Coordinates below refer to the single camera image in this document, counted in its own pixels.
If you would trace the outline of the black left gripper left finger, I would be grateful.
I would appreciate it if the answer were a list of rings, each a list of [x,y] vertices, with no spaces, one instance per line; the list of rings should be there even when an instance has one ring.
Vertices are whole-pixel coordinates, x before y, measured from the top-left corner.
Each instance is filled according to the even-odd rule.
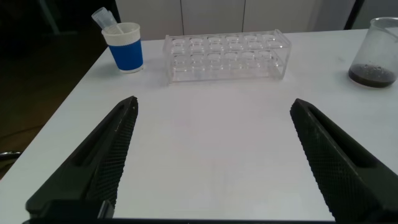
[[[120,101],[26,202],[38,217],[53,200],[107,200],[115,206],[139,105]]]

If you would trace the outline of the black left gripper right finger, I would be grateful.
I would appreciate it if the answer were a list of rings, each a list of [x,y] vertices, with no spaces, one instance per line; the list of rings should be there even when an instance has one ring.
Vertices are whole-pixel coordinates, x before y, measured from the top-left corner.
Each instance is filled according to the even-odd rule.
[[[296,99],[290,116],[335,221],[397,223],[397,174],[311,103]]]

